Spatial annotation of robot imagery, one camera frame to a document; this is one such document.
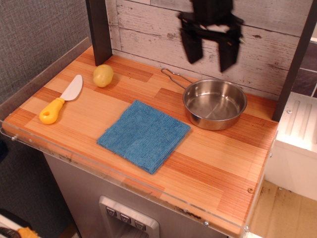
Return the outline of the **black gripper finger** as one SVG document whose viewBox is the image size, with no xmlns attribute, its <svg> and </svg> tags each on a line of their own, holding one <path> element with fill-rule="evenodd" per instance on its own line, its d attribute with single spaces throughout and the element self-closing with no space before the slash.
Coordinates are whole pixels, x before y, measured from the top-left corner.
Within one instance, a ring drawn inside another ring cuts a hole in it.
<svg viewBox="0 0 317 238">
<path fill-rule="evenodd" d="M 218 42 L 220 72 L 225 72 L 237 62 L 240 43 L 240 39 Z"/>
<path fill-rule="evenodd" d="M 202 39 L 194 31 L 180 29 L 182 44 L 190 64 L 194 64 L 203 57 Z"/>
</svg>

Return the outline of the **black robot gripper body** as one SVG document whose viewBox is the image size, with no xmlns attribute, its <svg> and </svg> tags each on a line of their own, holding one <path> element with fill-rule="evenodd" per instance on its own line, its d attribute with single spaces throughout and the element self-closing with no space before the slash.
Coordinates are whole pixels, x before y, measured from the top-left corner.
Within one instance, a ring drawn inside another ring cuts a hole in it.
<svg viewBox="0 0 317 238">
<path fill-rule="evenodd" d="M 244 21 L 232 14 L 232 0 L 193 0 L 192 12 L 181 11 L 181 38 L 183 43 L 198 43 L 228 39 L 241 43 L 241 26 Z"/>
</svg>

